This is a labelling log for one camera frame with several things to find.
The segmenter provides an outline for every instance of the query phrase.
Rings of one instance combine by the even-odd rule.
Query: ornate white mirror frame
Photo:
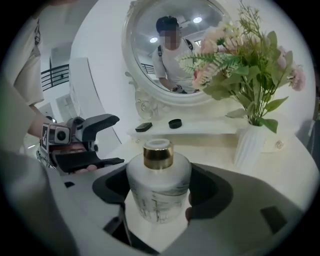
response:
[[[180,94],[173,93],[164,89],[161,89],[155,85],[143,72],[141,64],[137,62],[138,56],[132,47],[132,40],[134,38],[133,29],[137,23],[137,19],[141,16],[147,8],[164,0],[137,0],[131,2],[130,8],[127,13],[127,17],[122,31],[122,53],[127,65],[128,70],[134,80],[136,89],[145,91],[151,98],[159,100],[160,102],[169,106],[178,107],[193,107],[213,101],[208,95],[198,92],[192,94]],[[235,21],[237,19],[237,13],[235,9],[231,8],[231,3],[225,0],[197,0],[213,6],[219,9],[224,18]]]

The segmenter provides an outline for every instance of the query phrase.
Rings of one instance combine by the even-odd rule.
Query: black grip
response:
[[[94,142],[98,132],[114,126],[119,120],[115,115],[102,114],[86,119],[77,129],[82,129],[83,142]]]
[[[52,152],[52,158],[55,164],[64,172],[72,173],[80,169],[85,169],[89,165],[103,168],[106,165],[117,165],[125,160],[120,158],[100,159],[95,151],[85,151],[79,153],[60,154]]]
[[[218,175],[192,164],[190,178],[191,219],[211,219],[233,199],[233,188]]]

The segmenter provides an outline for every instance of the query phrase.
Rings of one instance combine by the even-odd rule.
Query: white t-shirt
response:
[[[195,88],[192,87],[193,76],[185,72],[182,68],[180,68],[179,62],[176,60],[176,57],[185,54],[191,54],[192,52],[194,53],[199,48],[199,46],[196,43],[191,43],[193,45],[192,51],[189,48],[186,40],[182,39],[178,49],[169,50],[164,45],[162,45],[162,57],[159,57],[158,55],[158,47],[152,54],[152,62],[155,76],[157,78],[167,77],[169,82],[181,86],[188,94],[191,94],[195,91]]]
[[[13,40],[2,63],[4,78],[28,106],[44,100],[41,84],[39,19],[29,18]]]

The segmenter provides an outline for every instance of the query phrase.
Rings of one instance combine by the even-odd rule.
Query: man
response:
[[[16,116],[19,117],[21,113],[25,113],[24,116],[20,116],[15,119],[11,116],[11,124],[7,122],[8,127],[14,129],[25,129],[25,122],[28,125],[27,133],[30,135],[41,138],[43,123],[53,123],[51,120],[43,116],[40,111],[35,107],[35,104],[44,100],[42,84],[41,84],[41,67],[40,67],[40,50],[39,46],[41,44],[41,33],[39,30],[39,16],[40,13],[47,6],[60,6],[64,4],[70,4],[78,0],[50,0],[48,4],[43,5],[36,13],[34,13],[23,25],[16,38],[12,42],[7,55],[2,63],[1,76],[2,82],[11,85],[13,90],[3,86],[3,92],[12,97],[12,102],[15,102],[15,109],[13,107],[6,108],[10,111],[16,111]],[[25,106],[22,107],[21,99],[23,98]],[[9,99],[3,101],[12,104]],[[21,109],[19,113],[18,107],[30,108]],[[14,144],[14,135],[3,136],[0,140],[0,146],[3,149],[13,150],[16,148]],[[65,150],[73,149],[83,149],[82,144],[75,144],[70,146],[65,146]]]
[[[179,66],[176,57],[192,54],[199,47],[196,43],[182,38],[178,21],[175,17],[161,17],[156,22],[160,45],[152,54],[155,75],[160,83],[172,92],[192,94],[193,76]]]

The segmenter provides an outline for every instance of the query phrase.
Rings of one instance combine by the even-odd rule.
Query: black railing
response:
[[[152,65],[148,65],[148,64],[144,64],[144,63],[141,63],[141,66],[142,66],[142,69],[144,72],[146,72],[147,74],[155,74],[155,68],[154,66]]]
[[[53,67],[41,72],[42,90],[48,90],[52,87],[69,82],[69,65]]]

